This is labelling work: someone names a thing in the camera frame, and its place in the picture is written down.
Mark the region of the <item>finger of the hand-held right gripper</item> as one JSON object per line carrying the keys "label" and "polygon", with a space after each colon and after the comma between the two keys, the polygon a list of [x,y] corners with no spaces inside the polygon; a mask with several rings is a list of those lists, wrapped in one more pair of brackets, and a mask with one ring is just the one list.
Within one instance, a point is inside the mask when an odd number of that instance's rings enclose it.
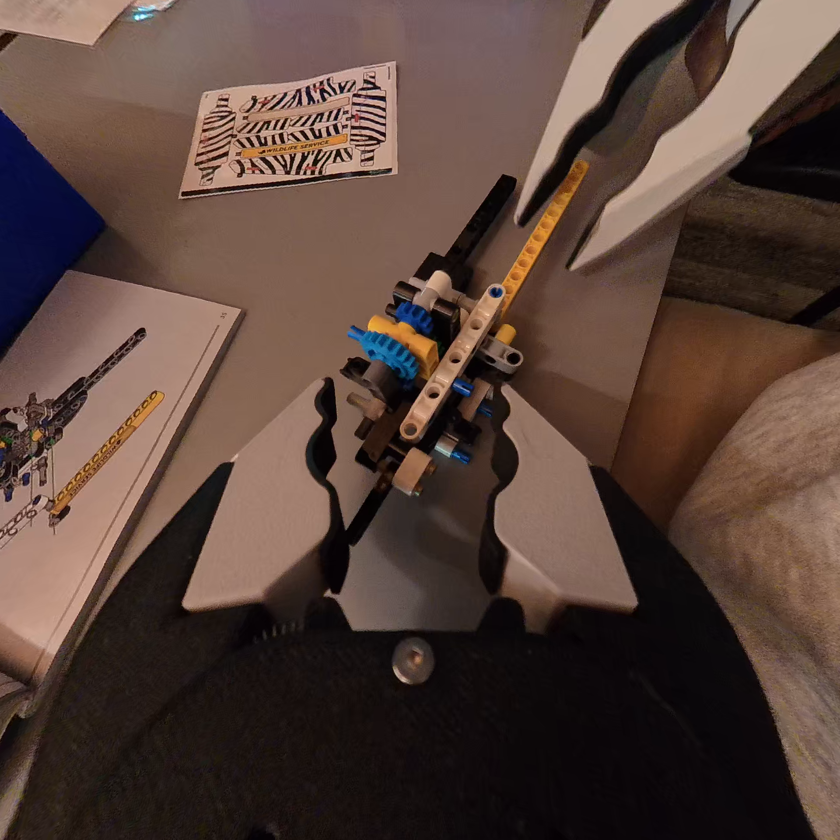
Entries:
{"label": "finger of the hand-held right gripper", "polygon": [[604,205],[567,267],[611,254],[740,163],[764,116],[820,52],[819,1],[716,2],[686,42],[696,107]]}
{"label": "finger of the hand-held right gripper", "polygon": [[699,24],[698,1],[610,1],[582,37],[514,213],[526,226],[581,150],[613,119],[634,80]]}

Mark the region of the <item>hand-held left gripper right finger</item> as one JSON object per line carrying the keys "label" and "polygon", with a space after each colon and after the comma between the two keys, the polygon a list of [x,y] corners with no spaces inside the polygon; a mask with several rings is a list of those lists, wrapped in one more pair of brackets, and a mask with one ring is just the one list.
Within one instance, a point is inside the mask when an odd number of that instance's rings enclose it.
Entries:
{"label": "hand-held left gripper right finger", "polygon": [[638,597],[590,462],[510,385],[496,389],[490,467],[496,478],[479,539],[487,592],[545,634],[567,608],[630,614]]}

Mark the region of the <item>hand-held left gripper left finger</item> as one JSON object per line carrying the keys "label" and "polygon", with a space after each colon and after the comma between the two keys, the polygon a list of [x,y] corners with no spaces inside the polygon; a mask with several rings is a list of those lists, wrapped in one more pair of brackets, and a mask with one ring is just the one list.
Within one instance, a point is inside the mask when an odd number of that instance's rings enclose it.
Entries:
{"label": "hand-held left gripper left finger", "polygon": [[349,542],[329,480],[337,418],[333,379],[317,379],[230,461],[185,610],[258,605],[286,623],[341,593]]}

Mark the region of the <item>yellow lego beam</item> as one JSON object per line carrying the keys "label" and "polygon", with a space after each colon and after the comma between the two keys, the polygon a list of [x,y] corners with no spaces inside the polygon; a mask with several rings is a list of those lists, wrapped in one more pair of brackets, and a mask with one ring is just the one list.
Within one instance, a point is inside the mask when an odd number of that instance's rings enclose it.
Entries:
{"label": "yellow lego beam", "polygon": [[552,196],[541,218],[531,231],[525,246],[501,283],[505,297],[500,313],[506,312],[515,300],[572,198],[583,183],[589,168],[590,163],[585,159],[575,160]]}

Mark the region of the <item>multicoloured lego assembly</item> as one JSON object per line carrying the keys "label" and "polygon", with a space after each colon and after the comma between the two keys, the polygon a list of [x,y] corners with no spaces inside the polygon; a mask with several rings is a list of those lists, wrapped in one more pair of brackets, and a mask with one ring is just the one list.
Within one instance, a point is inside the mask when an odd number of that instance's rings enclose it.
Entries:
{"label": "multicoloured lego assembly", "polygon": [[470,257],[514,192],[516,179],[501,175],[444,254],[427,254],[407,279],[397,282],[382,316],[349,337],[360,354],[341,375],[358,385],[346,401],[360,412],[355,462],[374,475],[374,485],[347,527],[350,545],[369,528],[386,497],[423,491],[436,468],[434,454],[468,464],[480,435],[476,418],[490,417],[493,386],[511,378],[522,355],[503,334],[508,294],[491,284],[468,294]]}

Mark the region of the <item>lego instruction booklet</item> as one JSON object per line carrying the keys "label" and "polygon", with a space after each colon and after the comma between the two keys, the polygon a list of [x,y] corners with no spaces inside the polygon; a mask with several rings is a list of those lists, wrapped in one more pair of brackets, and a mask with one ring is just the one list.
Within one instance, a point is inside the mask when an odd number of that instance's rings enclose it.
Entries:
{"label": "lego instruction booklet", "polygon": [[242,317],[70,270],[3,356],[3,731],[74,647]]}

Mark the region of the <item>person's grey trouser leg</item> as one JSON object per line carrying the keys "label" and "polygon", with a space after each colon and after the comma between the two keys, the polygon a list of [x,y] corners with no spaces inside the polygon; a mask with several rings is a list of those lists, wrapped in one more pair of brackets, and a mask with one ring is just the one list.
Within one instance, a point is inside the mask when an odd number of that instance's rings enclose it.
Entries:
{"label": "person's grey trouser leg", "polygon": [[800,802],[839,837],[839,354],[768,386],[672,518],[758,672]]}

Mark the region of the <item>zebra striped sticker sheet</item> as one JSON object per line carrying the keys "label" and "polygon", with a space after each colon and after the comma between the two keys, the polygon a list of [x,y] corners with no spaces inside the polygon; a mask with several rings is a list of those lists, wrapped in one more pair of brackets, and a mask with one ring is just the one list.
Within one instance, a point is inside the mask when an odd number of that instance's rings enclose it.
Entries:
{"label": "zebra striped sticker sheet", "polygon": [[394,175],[397,63],[205,91],[182,200]]}

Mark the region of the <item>blue plastic bin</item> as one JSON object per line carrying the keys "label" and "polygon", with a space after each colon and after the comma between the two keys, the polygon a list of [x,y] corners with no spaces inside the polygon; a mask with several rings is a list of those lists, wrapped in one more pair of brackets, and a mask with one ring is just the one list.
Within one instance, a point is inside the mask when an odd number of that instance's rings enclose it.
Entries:
{"label": "blue plastic bin", "polygon": [[1,351],[106,227],[98,211],[1,114]]}

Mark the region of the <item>printed paper sheet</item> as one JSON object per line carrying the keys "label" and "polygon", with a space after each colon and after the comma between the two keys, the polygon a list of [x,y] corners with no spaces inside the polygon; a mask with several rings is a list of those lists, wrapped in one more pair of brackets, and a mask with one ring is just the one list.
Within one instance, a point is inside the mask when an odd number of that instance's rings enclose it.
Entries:
{"label": "printed paper sheet", "polygon": [[130,1],[1,1],[1,30],[94,45]]}

